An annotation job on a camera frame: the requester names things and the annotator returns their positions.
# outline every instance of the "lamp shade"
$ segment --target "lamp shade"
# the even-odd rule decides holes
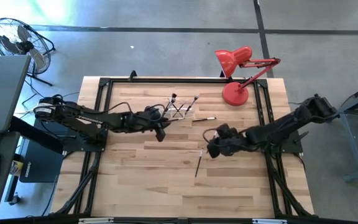
[[[229,78],[234,73],[238,65],[248,61],[251,58],[252,49],[248,46],[244,46],[233,52],[228,50],[217,50],[215,51],[215,54],[222,66],[224,76]]]

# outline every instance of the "wooden table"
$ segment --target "wooden table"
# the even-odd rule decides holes
[[[100,77],[84,77],[79,105],[94,107]],[[269,78],[268,88],[274,117],[290,112],[284,81]],[[167,103],[172,93],[179,102],[199,95],[195,118],[215,116],[217,120],[172,123],[158,142],[155,133],[108,134],[102,153],[92,216],[114,217],[273,217],[264,156],[259,152],[238,152],[232,157],[211,159],[203,155],[195,178],[200,149],[206,149],[201,134],[205,129],[227,123],[238,129],[259,125],[254,89],[243,106],[229,106],[222,99],[223,84],[205,83],[115,83],[110,106],[127,101],[132,110]],[[264,114],[263,92],[260,91]],[[115,112],[127,110],[119,106]],[[76,152],[63,161],[52,211],[68,200],[78,185],[84,153]],[[287,184],[307,211],[313,213],[303,166],[291,154],[283,155]],[[284,211],[281,190],[280,208]],[[88,191],[85,190],[82,209]]]

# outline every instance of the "gray floor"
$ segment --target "gray floor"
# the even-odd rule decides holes
[[[358,30],[358,0],[260,0],[260,7],[266,29]],[[0,17],[38,25],[257,29],[252,0],[0,0]],[[76,92],[85,75],[128,75],[131,70],[141,76],[216,77],[220,67],[213,52],[217,49],[249,45],[255,58],[262,57],[258,34],[42,34],[57,48],[50,68],[40,76],[55,86],[34,83],[43,95]],[[274,76],[285,79],[290,101],[319,93],[340,106],[358,90],[358,35],[267,35],[267,43],[270,56],[282,59]],[[237,70],[235,76],[254,72]],[[25,86],[19,102],[31,95]],[[26,105],[31,108],[37,100]],[[26,120],[33,122],[31,116]],[[356,165],[341,124],[309,124],[303,130],[310,132],[302,144],[316,214],[358,220],[358,181],[346,184],[342,180],[344,174],[356,171]],[[0,218],[41,215],[51,190],[52,184],[19,184],[23,203],[1,203]]]

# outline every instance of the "desk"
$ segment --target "desk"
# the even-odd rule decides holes
[[[20,155],[15,154],[19,134],[39,142],[52,151],[60,154],[63,152],[62,144],[58,139],[13,116],[30,60],[31,58],[28,55],[0,57],[0,154],[2,155],[0,201],[12,160],[14,158],[17,161],[22,160]],[[16,176],[11,177],[5,202],[12,202],[14,200],[17,180],[18,177]]]
[[[99,78],[84,77],[79,105],[94,107]],[[289,113],[283,79],[269,78],[267,83],[274,117]],[[165,129],[167,135],[163,142],[157,142],[155,133],[110,132],[99,166],[92,216],[273,217],[266,163],[261,153],[238,152],[232,157],[216,159],[204,154],[198,176],[194,177],[200,149],[206,149],[201,136],[205,129],[223,123],[239,129],[259,125],[254,89],[247,87],[249,99],[245,105],[233,107],[222,99],[223,87],[223,84],[206,83],[115,83],[110,106],[127,101],[132,110],[140,111],[147,105],[166,104],[172,93],[178,95],[178,101],[199,95],[195,118],[215,116],[217,120],[172,123]],[[116,111],[125,110],[125,106],[116,108]],[[63,206],[78,185],[83,157],[83,153],[76,152],[63,161],[52,212]],[[283,163],[288,187],[306,210],[313,213],[301,162],[294,155],[284,154]],[[280,190],[277,192],[283,210],[282,194]]]

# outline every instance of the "red desk lamp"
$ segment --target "red desk lamp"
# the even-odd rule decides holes
[[[278,58],[251,60],[252,49],[248,46],[241,47],[233,52],[217,50],[215,54],[221,63],[224,76],[229,80],[232,80],[231,75],[234,73],[237,65],[240,66],[240,68],[265,68],[243,84],[231,82],[224,87],[222,93],[223,99],[232,106],[243,105],[248,100],[248,90],[245,87],[272,69],[276,64],[280,63],[280,59]]]

